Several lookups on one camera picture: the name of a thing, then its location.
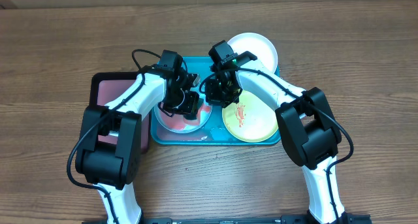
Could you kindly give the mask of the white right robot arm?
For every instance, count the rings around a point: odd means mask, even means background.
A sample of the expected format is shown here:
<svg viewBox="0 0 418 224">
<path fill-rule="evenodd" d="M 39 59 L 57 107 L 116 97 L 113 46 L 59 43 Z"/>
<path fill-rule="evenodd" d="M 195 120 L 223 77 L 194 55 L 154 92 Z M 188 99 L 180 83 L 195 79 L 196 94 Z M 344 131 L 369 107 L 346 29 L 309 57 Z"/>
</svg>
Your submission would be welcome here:
<svg viewBox="0 0 418 224">
<path fill-rule="evenodd" d="M 218 61 L 199 86 L 210 104 L 229 106 L 246 90 L 276 115 L 286 154 L 304 173 L 314 223 L 342 223 L 346 211 L 338 193 L 338 145 L 349 135 L 335 120 L 319 88 L 305 90 L 270 72 L 259 60 Z"/>
</svg>

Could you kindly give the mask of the yellow plate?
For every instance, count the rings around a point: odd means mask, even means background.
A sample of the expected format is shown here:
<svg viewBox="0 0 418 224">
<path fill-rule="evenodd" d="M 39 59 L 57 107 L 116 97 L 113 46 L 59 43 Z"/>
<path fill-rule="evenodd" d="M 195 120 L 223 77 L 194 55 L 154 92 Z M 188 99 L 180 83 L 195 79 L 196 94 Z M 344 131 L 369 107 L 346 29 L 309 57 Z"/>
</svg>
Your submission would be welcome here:
<svg viewBox="0 0 418 224">
<path fill-rule="evenodd" d="M 222 120 L 230 134 L 244 142 L 262 142 L 278 132 L 274 111 L 249 91 L 238 103 L 222 109 Z"/>
</svg>

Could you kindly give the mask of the green and pink sponge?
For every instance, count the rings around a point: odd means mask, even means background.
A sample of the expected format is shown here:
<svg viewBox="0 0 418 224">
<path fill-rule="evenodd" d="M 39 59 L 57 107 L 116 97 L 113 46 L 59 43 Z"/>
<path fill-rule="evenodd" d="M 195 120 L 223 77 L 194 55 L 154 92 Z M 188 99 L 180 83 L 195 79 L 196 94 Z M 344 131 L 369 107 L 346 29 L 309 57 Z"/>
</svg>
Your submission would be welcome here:
<svg viewBox="0 0 418 224">
<path fill-rule="evenodd" d="M 190 112 L 187 114 L 184 114 L 184 118 L 186 120 L 196 120 L 198 111 L 199 111 L 199 99 L 193 102 L 193 104 L 191 105 Z"/>
</svg>

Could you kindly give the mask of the light blue plate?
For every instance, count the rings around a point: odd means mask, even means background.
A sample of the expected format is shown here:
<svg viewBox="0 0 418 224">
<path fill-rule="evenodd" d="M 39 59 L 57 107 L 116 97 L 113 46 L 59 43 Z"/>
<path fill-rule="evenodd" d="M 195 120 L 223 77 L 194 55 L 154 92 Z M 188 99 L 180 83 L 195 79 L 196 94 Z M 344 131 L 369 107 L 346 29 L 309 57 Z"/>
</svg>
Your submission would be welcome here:
<svg viewBox="0 0 418 224">
<path fill-rule="evenodd" d="M 191 133 L 204 126 L 209 120 L 212 113 L 212 106 L 205 100 L 205 94 L 199 94 L 198 112 L 195 120 L 187 120 L 184 115 L 175 114 L 173 117 L 168 117 L 164 114 L 158 106 L 155 106 L 153 111 L 157 121 L 167 130 L 173 133 Z"/>
</svg>

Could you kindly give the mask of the white plate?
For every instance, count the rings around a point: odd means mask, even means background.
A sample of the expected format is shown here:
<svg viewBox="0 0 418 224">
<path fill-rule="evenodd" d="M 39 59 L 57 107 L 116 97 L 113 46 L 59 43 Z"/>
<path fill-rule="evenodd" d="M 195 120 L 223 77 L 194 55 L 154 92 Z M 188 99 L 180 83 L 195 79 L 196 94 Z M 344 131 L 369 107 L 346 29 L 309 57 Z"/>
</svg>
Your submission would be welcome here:
<svg viewBox="0 0 418 224">
<path fill-rule="evenodd" d="M 257 56 L 263 65 L 273 73 L 278 69 L 278 53 L 275 46 L 266 37 L 258 33 L 241 33 L 234 36 L 228 45 L 237 53 L 249 51 Z"/>
</svg>

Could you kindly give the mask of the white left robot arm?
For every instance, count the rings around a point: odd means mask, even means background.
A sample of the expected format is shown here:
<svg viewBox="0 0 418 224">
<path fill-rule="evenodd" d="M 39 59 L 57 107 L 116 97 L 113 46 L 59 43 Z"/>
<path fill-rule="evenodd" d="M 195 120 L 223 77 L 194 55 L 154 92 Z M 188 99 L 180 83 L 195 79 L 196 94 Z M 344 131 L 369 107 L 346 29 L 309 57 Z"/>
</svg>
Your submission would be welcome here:
<svg viewBox="0 0 418 224">
<path fill-rule="evenodd" d="M 100 194 L 105 223 L 140 223 L 142 210 L 133 180 L 139 166 L 142 121 L 161 103 L 175 114 L 197 114 L 197 74 L 99 72 L 91 79 L 80 137 L 67 161 L 78 187 Z"/>
</svg>

